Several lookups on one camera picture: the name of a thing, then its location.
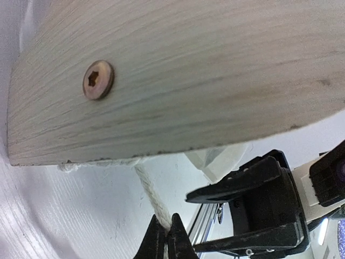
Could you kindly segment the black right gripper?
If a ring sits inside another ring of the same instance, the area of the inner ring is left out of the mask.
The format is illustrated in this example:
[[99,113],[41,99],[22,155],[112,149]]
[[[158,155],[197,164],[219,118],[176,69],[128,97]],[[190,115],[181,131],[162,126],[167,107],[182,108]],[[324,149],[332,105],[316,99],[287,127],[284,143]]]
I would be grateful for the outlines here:
[[188,193],[185,201],[229,201],[234,236],[196,244],[198,253],[290,256],[309,246],[305,214],[282,151],[252,159],[231,177]]

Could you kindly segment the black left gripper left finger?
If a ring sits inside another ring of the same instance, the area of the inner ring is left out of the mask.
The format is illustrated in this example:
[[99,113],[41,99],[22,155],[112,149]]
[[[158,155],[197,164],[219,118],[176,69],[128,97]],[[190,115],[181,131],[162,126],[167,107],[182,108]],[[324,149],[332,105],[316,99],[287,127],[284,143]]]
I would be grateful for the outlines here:
[[165,228],[156,215],[151,218],[142,243],[133,259],[164,259]]

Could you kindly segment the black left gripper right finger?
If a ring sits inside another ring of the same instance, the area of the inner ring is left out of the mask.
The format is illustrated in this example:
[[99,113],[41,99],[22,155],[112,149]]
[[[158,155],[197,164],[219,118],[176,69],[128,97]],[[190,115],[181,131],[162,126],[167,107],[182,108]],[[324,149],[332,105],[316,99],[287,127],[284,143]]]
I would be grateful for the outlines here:
[[172,225],[168,234],[169,259],[198,259],[181,217],[178,213],[172,215]]

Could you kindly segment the wooden pet bed frame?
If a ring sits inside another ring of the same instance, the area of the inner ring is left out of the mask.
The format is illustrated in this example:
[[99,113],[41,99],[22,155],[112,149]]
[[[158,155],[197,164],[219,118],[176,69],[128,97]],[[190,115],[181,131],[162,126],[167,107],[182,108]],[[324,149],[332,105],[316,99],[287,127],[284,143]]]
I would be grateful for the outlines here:
[[344,109],[344,1],[52,1],[9,87],[13,166],[224,146]]

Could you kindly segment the duck print bed cushion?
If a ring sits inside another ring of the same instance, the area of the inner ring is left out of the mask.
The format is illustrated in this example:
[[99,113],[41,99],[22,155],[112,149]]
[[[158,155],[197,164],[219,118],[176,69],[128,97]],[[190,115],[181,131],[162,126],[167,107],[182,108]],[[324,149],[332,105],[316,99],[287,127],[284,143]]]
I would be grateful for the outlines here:
[[237,167],[247,148],[248,144],[233,144],[184,154],[210,183],[216,183]]

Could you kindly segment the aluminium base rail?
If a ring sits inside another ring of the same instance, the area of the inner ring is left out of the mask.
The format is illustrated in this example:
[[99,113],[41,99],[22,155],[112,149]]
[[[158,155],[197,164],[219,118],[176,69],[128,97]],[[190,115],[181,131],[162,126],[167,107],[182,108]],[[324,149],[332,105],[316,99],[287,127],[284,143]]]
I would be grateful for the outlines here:
[[187,233],[192,245],[233,236],[229,205],[200,205]]

